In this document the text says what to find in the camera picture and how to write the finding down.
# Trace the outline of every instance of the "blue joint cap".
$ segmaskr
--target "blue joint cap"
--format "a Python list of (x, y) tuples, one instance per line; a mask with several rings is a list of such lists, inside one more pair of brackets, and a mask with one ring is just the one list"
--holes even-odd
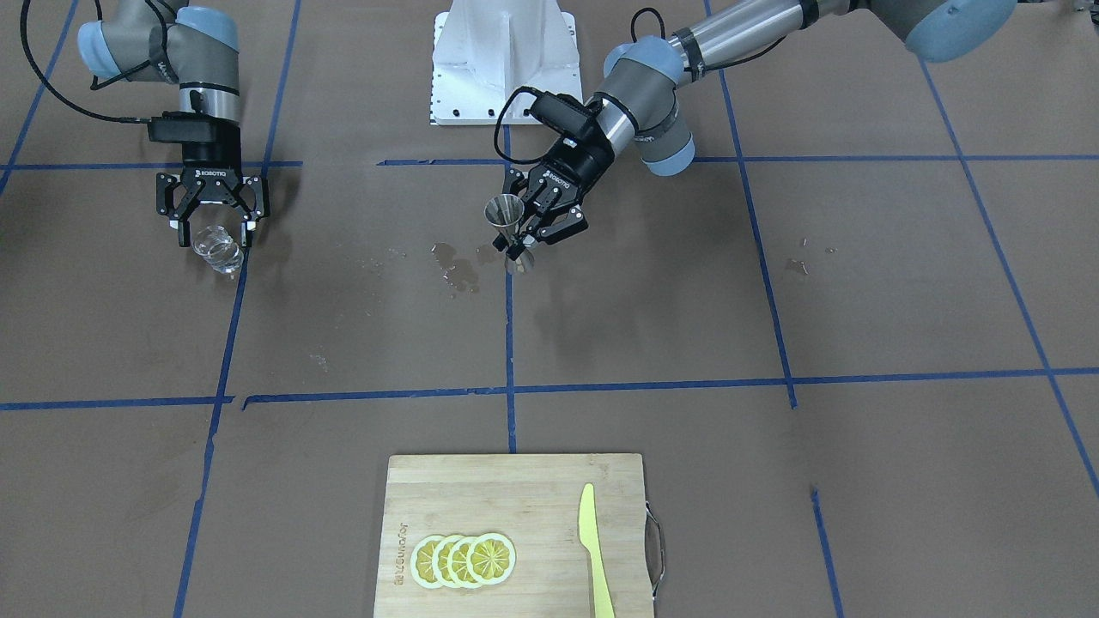
[(648, 166), (648, 170), (657, 176), (675, 176), (684, 169), (687, 169), (691, 162), (695, 161), (695, 136), (691, 135), (690, 140), (687, 141), (687, 145), (682, 147), (678, 153), (669, 156), (664, 161), (657, 161), (655, 163), (645, 162)]
[(904, 41), (929, 63), (964, 56), (1007, 23), (1018, 0), (947, 0), (918, 23)]
[(184, 7), (176, 13), (176, 23), (186, 25), (206, 34), (210, 38), (221, 41), (240, 53), (241, 45), (236, 36), (236, 22), (225, 13), (209, 7)]
[(607, 54), (607, 59), (603, 60), (603, 77), (611, 74), (611, 69), (613, 69), (614, 65), (622, 59), (622, 56), (625, 55), (630, 47), (633, 47), (633, 43), (623, 43), (611, 49), (610, 54)]
[(670, 43), (656, 36), (642, 36), (640, 41), (625, 51), (622, 57), (663, 74), (673, 84), (678, 84), (679, 77), (684, 73), (684, 59), (679, 52), (676, 52)]
[(80, 26), (77, 34), (77, 44), (80, 47), (80, 57), (88, 70), (96, 77), (110, 79), (120, 73), (119, 64), (114, 62), (111, 49), (107, 46), (107, 38), (103, 36), (103, 22), (88, 22)]

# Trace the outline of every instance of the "lemon slice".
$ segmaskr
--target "lemon slice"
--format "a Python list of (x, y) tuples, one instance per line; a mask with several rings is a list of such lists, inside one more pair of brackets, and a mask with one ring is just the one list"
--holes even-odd
[(441, 534), (432, 534), (417, 543), (415, 549), (412, 550), (412, 578), (415, 580), (417, 584), (429, 589), (443, 587), (443, 584), (435, 576), (435, 572), (431, 567), (432, 554), (435, 551), (435, 547), (442, 540), (443, 537)]
[(474, 545), (479, 537), (465, 537), (460, 541), (454, 543), (451, 548), (451, 554), (447, 556), (446, 561), (446, 577), (458, 585), (459, 588), (476, 589), (481, 587), (482, 584), (474, 580), (473, 574), (466, 566), (466, 556), (469, 555), (469, 550)]
[(447, 588), (459, 587), (456, 583), (447, 578), (446, 566), (449, 562), (451, 550), (454, 549), (454, 543), (457, 543), (465, 538), (466, 537), (464, 534), (451, 534), (449, 537), (444, 537), (431, 552), (431, 573), (435, 576), (436, 582)]
[(515, 545), (503, 534), (489, 532), (477, 537), (466, 554), (466, 571), (478, 584), (500, 584), (514, 569)]

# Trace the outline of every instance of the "wooden cutting board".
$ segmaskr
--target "wooden cutting board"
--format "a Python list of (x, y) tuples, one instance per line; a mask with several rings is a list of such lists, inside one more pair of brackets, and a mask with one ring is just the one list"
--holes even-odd
[[(593, 618), (577, 516), (586, 483), (615, 618), (653, 618), (641, 455), (398, 455), (389, 460), (375, 618)], [(431, 534), (500, 532), (515, 545), (502, 584), (426, 589), (412, 550)]]

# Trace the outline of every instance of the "gray robot arm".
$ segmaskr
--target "gray robot arm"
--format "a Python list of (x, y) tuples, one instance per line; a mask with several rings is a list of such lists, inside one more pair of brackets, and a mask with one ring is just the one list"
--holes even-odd
[[(80, 55), (109, 82), (164, 81), (179, 87), (179, 111), (147, 122), (154, 142), (180, 144), (180, 175), (157, 174), (156, 210), (190, 244), (189, 218), (202, 205), (233, 208), (241, 244), (269, 214), (267, 185), (241, 170), (241, 93), (236, 24), (229, 15), (188, 0), (120, 0), (113, 19), (80, 27)], [(182, 188), (177, 203), (175, 194)], [(254, 206), (243, 198), (252, 189)]]
[(631, 143), (658, 176), (686, 169), (695, 157), (695, 141), (679, 114), (676, 90), (811, 26), (821, 16), (870, 10), (909, 51), (928, 62), (946, 62), (995, 34), (1015, 3), (741, 0), (667, 41), (646, 36), (615, 47), (604, 63), (603, 82), (585, 104), (521, 89), (535, 96), (531, 114), (562, 136), (529, 175), (514, 168), (507, 172), (504, 196), (486, 209), (489, 222), (501, 232), (496, 247), (519, 260), (539, 242), (554, 244), (587, 229), (580, 208), (585, 195)]

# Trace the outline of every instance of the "knife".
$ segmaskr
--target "knife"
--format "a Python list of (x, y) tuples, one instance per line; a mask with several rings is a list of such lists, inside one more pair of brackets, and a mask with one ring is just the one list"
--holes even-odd
[(580, 543), (591, 556), (591, 591), (596, 602), (596, 618), (614, 618), (611, 591), (603, 573), (603, 556), (599, 550), (599, 525), (596, 523), (596, 487), (584, 486), (580, 494)]

